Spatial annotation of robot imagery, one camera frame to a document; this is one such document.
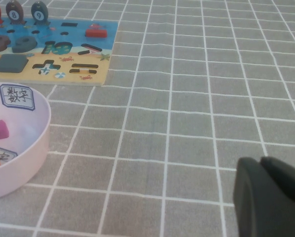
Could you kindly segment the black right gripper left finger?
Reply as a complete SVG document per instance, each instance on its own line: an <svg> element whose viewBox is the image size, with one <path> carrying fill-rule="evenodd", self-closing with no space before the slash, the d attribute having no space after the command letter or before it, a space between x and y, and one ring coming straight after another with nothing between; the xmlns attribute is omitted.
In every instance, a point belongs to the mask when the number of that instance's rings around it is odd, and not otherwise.
<svg viewBox="0 0 295 237"><path fill-rule="evenodd" d="M295 237L295 197L287 196L253 158L240 158L233 191L241 237Z"/></svg>

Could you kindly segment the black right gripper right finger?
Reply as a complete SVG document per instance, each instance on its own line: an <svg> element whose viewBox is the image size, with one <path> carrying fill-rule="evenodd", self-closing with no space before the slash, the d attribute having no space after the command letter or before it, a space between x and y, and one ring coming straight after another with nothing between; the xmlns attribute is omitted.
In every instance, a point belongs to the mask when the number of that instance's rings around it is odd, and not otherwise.
<svg viewBox="0 0 295 237"><path fill-rule="evenodd" d="M279 188L290 198L295 198L295 168L274 157L262 157L260 164Z"/></svg>

